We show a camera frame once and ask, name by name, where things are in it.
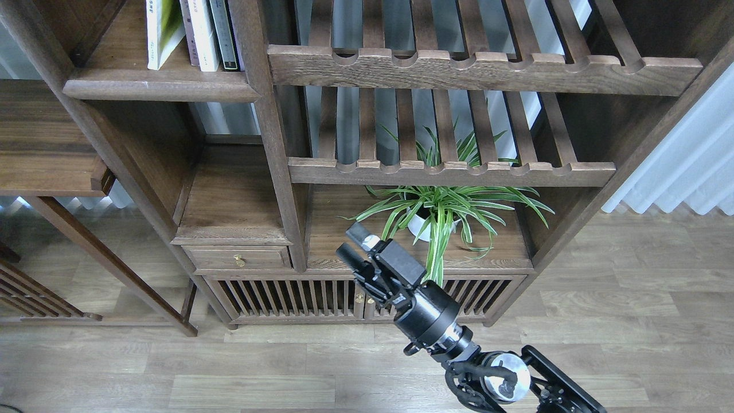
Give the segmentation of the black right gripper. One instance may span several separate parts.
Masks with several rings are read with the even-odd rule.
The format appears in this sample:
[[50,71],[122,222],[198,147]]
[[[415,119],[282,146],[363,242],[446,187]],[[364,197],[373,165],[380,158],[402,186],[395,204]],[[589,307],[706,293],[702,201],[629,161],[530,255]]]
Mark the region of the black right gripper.
[[345,233],[367,252],[369,260],[347,243],[342,243],[336,254],[377,307],[395,309],[393,322],[409,339],[404,354],[411,356],[425,349],[430,356],[460,355],[459,304],[440,285],[424,280],[425,267],[395,240],[381,240],[360,222]]

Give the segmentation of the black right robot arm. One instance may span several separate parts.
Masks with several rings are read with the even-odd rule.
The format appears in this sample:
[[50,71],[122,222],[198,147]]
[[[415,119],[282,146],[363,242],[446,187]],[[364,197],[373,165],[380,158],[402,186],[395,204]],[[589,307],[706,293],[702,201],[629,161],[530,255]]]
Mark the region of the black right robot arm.
[[457,322],[460,305],[432,280],[425,267],[395,240],[381,240],[360,223],[346,235],[367,253],[364,260],[347,244],[337,249],[356,283],[380,306],[396,309],[394,324],[409,339],[407,356],[427,351],[444,368],[448,389],[477,412],[501,412],[529,392],[539,412],[603,412],[605,408],[539,350],[521,354],[482,351],[473,333]]

